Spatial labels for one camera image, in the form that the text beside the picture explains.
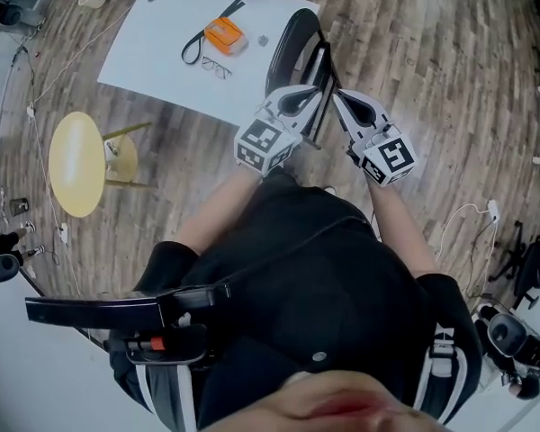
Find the black strap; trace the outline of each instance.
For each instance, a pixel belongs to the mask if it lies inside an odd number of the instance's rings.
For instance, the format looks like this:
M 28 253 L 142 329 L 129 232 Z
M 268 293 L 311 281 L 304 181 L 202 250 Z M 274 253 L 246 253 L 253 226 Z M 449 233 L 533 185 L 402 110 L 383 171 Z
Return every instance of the black strap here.
M 242 2 L 242 0 L 234 0 L 228 8 L 226 8 L 219 18 L 227 18 L 231 14 L 234 14 L 237 10 L 239 10 L 242 6 L 244 6 L 245 3 Z M 189 66 L 193 66 L 198 62 L 198 59 L 200 59 L 200 55 L 202 54 L 202 39 L 204 38 L 204 29 L 199 31 L 196 35 L 194 35 L 188 43 L 185 44 L 185 46 L 182 48 L 182 61 L 188 64 Z M 198 54 L 196 54 L 196 58 L 192 61 L 187 61 L 185 59 L 186 52 L 188 49 L 194 45 L 198 41 Z

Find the orange case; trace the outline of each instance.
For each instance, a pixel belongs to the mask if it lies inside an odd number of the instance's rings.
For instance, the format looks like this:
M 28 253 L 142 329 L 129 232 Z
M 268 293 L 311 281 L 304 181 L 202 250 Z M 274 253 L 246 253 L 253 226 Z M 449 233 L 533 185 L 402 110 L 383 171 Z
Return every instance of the orange case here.
M 204 29 L 204 36 L 225 55 L 234 54 L 246 46 L 244 33 L 228 18 L 212 21 Z

